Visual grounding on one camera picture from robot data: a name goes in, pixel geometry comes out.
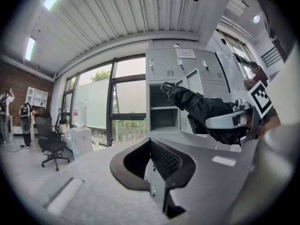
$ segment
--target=black mesh object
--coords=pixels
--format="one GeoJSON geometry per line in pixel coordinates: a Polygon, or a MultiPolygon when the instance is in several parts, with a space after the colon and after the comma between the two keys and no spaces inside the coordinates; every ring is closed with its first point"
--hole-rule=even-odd
{"type": "Polygon", "coordinates": [[[177,172],[183,163],[180,157],[154,142],[151,142],[151,159],[163,180],[177,172]]]}

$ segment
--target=black office chair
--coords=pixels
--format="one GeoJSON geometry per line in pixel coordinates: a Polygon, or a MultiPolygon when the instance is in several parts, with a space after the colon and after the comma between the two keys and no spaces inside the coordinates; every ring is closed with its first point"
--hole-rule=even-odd
{"type": "Polygon", "coordinates": [[[39,114],[35,115],[34,120],[39,134],[38,144],[42,152],[50,152],[50,154],[47,154],[48,159],[42,162],[42,167],[45,166],[44,163],[54,160],[56,170],[59,171],[56,159],[64,159],[68,163],[70,162],[69,158],[63,157],[62,153],[59,153],[60,150],[66,147],[67,143],[60,140],[61,134],[52,131],[52,118],[47,109],[40,108],[39,114]]]}

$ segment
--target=locker door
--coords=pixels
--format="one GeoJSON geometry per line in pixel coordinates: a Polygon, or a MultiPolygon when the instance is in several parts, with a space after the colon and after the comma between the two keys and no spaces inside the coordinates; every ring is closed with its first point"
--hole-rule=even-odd
{"type": "Polygon", "coordinates": [[[221,98],[223,102],[232,102],[226,83],[207,81],[203,83],[203,95],[206,98],[221,98]]]}
{"type": "Polygon", "coordinates": [[[221,65],[213,52],[199,51],[201,55],[201,75],[206,81],[215,81],[226,83],[226,79],[221,68],[221,65]],[[203,66],[203,60],[208,67],[206,70],[203,66]]]}
{"type": "MultiPolygon", "coordinates": [[[[176,85],[190,89],[194,93],[198,92],[203,94],[203,85],[198,68],[195,68],[189,74],[182,77],[182,79],[178,81],[176,85]]],[[[180,131],[193,134],[193,130],[188,121],[188,112],[185,110],[180,110],[180,131]]]]}
{"type": "Polygon", "coordinates": [[[193,51],[194,51],[194,54],[195,54],[197,59],[181,58],[182,67],[183,67],[183,69],[181,69],[180,66],[178,65],[179,62],[178,62],[176,49],[173,49],[174,56],[176,58],[176,70],[177,70],[178,78],[181,78],[181,77],[184,77],[184,76],[188,75],[195,68],[200,68],[201,69],[201,67],[203,67],[203,65],[201,63],[201,53],[200,53],[200,51],[199,50],[193,50],[193,51]]]}
{"type": "Polygon", "coordinates": [[[171,48],[149,49],[147,52],[149,81],[175,80],[175,59],[171,48]]]}

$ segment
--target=black shoe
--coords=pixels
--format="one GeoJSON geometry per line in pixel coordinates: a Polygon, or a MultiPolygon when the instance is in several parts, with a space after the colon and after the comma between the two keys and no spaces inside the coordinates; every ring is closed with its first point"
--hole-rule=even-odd
{"type": "Polygon", "coordinates": [[[160,89],[167,93],[168,95],[170,94],[170,91],[171,91],[171,88],[173,87],[174,85],[168,83],[168,82],[164,82],[163,84],[161,84],[160,86],[160,89]]]}

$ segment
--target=white box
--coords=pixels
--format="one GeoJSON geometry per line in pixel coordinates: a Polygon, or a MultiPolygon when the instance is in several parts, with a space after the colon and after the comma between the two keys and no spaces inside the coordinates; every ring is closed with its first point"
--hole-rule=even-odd
{"type": "Polygon", "coordinates": [[[75,127],[70,129],[71,143],[74,158],[93,151],[92,132],[87,127],[75,127]]]}

